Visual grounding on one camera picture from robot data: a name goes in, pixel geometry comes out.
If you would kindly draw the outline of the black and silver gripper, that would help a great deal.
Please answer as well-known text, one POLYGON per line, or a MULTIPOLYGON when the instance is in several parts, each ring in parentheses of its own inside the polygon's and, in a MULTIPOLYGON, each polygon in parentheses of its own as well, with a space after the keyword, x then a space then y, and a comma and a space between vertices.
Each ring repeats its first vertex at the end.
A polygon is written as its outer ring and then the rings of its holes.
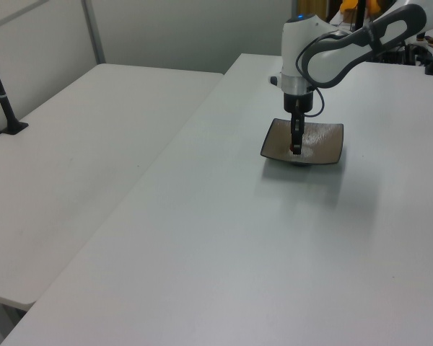
POLYGON ((284 109, 291 113, 290 139, 293 154, 302 153, 302 142, 305 131, 305 116, 313 106, 313 92, 308 88, 310 83, 301 76, 281 75, 281 90, 284 93, 284 109))

